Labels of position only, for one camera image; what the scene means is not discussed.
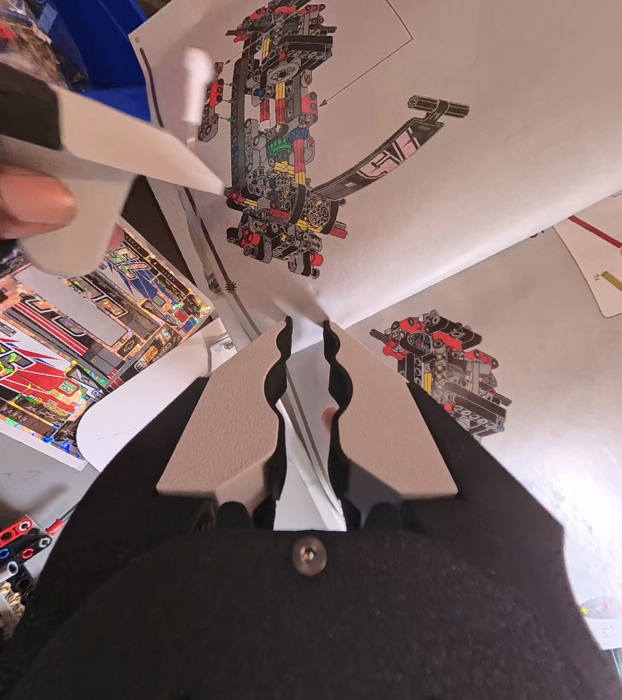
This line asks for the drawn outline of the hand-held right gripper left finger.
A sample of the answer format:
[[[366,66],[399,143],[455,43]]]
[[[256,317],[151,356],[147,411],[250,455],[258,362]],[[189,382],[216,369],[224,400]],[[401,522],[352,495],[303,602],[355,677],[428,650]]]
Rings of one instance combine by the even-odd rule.
[[[160,495],[276,504],[286,481],[288,316],[214,370],[157,484]]]

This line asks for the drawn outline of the blue plastic bin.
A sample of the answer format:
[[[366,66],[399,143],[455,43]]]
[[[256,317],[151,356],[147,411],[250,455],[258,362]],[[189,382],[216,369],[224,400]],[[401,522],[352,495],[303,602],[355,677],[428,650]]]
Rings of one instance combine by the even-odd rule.
[[[146,79],[130,40],[147,15],[137,1],[39,1],[39,27],[85,97],[150,121]]]

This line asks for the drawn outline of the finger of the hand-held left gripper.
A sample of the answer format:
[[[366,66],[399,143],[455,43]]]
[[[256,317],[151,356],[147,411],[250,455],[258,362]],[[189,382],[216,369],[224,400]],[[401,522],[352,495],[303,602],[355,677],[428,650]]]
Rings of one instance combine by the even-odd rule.
[[[214,195],[224,184],[172,133],[52,86],[66,152],[100,165]]]
[[[62,277],[87,275],[98,268],[134,179],[113,156],[96,136],[63,136],[57,151],[0,136],[0,163],[52,176],[76,200],[77,213],[70,224],[19,243],[35,267]]]

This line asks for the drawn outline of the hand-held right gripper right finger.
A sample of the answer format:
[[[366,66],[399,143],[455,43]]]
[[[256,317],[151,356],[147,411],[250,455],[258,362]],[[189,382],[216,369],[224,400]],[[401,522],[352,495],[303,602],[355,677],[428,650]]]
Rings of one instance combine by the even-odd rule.
[[[450,499],[458,489],[408,382],[336,323],[325,320],[331,418],[327,471],[359,517],[381,504]]]

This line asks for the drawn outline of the holographic sticker sheet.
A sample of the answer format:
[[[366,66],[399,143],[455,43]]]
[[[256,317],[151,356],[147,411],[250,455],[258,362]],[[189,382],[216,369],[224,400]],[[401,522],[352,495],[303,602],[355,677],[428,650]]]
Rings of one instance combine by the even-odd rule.
[[[78,470],[86,412],[209,318],[194,283],[124,231],[95,271],[52,276],[15,248],[0,262],[0,431]]]

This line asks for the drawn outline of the lego instruction booklet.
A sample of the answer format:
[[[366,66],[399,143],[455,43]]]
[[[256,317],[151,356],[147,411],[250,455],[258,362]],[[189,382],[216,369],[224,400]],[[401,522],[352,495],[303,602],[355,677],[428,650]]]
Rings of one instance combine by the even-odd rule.
[[[512,400],[484,447],[566,529],[580,604],[622,647],[622,1],[324,1],[333,56],[314,69],[311,186],[343,174],[423,110],[466,105],[398,162],[374,156],[347,196],[348,238],[325,238],[319,279],[246,262],[239,214],[196,192],[226,304],[249,335],[294,318],[287,412],[330,487],[321,411],[332,404],[321,323],[376,356],[383,330],[437,310],[482,336]]]

